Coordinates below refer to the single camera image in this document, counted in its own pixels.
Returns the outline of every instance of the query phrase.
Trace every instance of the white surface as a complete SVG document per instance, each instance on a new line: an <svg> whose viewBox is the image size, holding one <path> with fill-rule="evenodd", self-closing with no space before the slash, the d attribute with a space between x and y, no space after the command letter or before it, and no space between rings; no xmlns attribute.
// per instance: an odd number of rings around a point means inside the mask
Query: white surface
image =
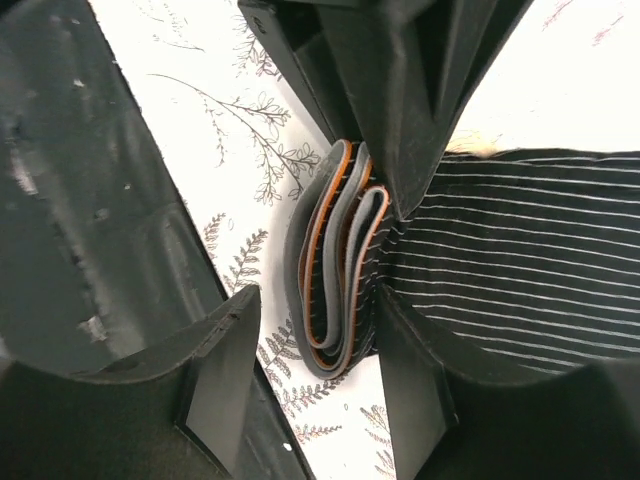
<svg viewBox="0 0 640 480"><path fill-rule="evenodd" d="M289 194L310 177L282 155L301 152L315 162L328 147L322 135L231 1L91 4L229 292L261 285L258 353L318 479L394 478L377 359L321 385L284 337ZM471 100L452 148L640 149L639 20L640 2L632 0L534 2ZM274 195L256 199L268 177Z"/></svg>

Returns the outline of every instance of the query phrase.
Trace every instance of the black cloth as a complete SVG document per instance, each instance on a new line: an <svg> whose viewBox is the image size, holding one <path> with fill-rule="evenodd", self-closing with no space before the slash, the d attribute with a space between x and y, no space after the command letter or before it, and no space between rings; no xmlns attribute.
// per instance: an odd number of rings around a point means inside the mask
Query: black cloth
<svg viewBox="0 0 640 480"><path fill-rule="evenodd" d="M480 347L560 373L640 353L640 153L447 155L380 278Z"/></svg>

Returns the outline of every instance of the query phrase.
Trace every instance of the botanical drawing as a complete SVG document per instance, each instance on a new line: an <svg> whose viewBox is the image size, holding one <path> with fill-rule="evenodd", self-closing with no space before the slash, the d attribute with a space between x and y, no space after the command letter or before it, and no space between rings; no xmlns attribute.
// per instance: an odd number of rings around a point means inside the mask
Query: botanical drawing
<svg viewBox="0 0 640 480"><path fill-rule="evenodd" d="M177 78L160 74L149 75L178 82L191 88L203 99L205 111L216 132L219 164L224 162L226 133L220 128L216 119L226 116L238 122L245 129L253 146L258 150L256 161L258 168L263 171L263 182L258 186L254 197L257 201L265 205L273 205L274 201L281 200L282 196L276 187L285 175L293 179L295 183L289 191L289 197L294 200L298 199L304 189L301 182L302 172L306 172L310 176L313 175L320 156L306 142L299 148L286 149L280 141L280 128L291 118L288 110L279 106L273 98L268 97L264 92L260 93L253 103L246 104L241 101L240 97L225 102ZM266 125L268 133L260 131L260 124Z"/></svg>
<svg viewBox="0 0 640 480"><path fill-rule="evenodd" d="M325 380L315 385L302 385L299 389L282 390L282 392L274 392L284 413L290 418L296 418L296 413L302 412L303 409L309 408L309 405L315 405L320 400L328 397L338 385L340 385L346 375L338 377L334 380Z"/></svg>
<svg viewBox="0 0 640 480"><path fill-rule="evenodd" d="M395 464L393 461L393 449L391 447L391 433L387 420L387 412L384 407L372 405L370 410L360 408L360 412L367 418L371 428L365 429L371 438L378 443L376 455L378 464L376 470L387 478L396 478Z"/></svg>
<svg viewBox="0 0 640 480"><path fill-rule="evenodd" d="M593 37L593 46L600 45L602 41L611 33L611 31L620 23L620 21L624 18L623 14L618 15L613 22L609 23L609 25L602 28L596 35Z"/></svg>
<svg viewBox="0 0 640 480"><path fill-rule="evenodd" d="M283 359L301 360L302 357L297 353L296 342L293 338L293 325L291 320L287 318L285 326L278 327L278 331L265 338L265 343L269 347L270 354L267 353L262 345L258 345L258 355L262 360L262 368L267 375L269 381L282 388L282 379L280 375L291 378L291 370Z"/></svg>
<svg viewBox="0 0 640 480"><path fill-rule="evenodd" d="M255 266L259 262L256 254L262 250L268 235L266 230L258 229L257 233L247 237L246 246L240 247L240 255L233 257L234 264L229 265L230 275L222 277L229 295L233 295L247 285L258 284L255 277L260 275L260 270Z"/></svg>
<svg viewBox="0 0 640 480"><path fill-rule="evenodd" d="M153 34L152 38L155 42L186 50L203 51L189 40L189 22L187 19L175 12L168 2L134 0L134 4L144 16L158 22L158 24L163 24L164 28L161 33Z"/></svg>
<svg viewBox="0 0 640 480"><path fill-rule="evenodd" d="M218 247L218 236L220 234L220 224L222 219L227 215L225 213L219 213L211 218L211 221L204 227L202 231L202 240L204 246L207 249L209 258L211 261L216 258L216 248Z"/></svg>
<svg viewBox="0 0 640 480"><path fill-rule="evenodd" d="M571 5L573 3L573 0L561 0L557 3L556 8L553 12L553 14L548 17L545 21L544 24L542 25L542 29L546 29L547 27L549 27L552 23L554 23L556 20L558 20L558 17L562 14L562 11L567 8L569 5Z"/></svg>
<svg viewBox="0 0 640 480"><path fill-rule="evenodd" d="M304 427L300 427L300 425L296 425L294 427L296 438L301 445L309 442L310 440L315 440L316 438L325 437L330 435L338 430L342 429L342 425L335 425L332 427L319 427L316 425L309 426L307 424Z"/></svg>
<svg viewBox="0 0 640 480"><path fill-rule="evenodd" d="M234 50L238 52L238 60L235 63L235 66L238 68L238 75L246 72L250 65L256 69L256 75L259 77L262 75L268 75L271 77L275 77L277 80L282 78L282 75L278 71L278 68L269 58L267 52L255 34L247 25L247 21L244 19L242 15L236 15L233 17L233 20L236 22L236 26L234 30L242 37L242 42L240 42Z"/></svg>

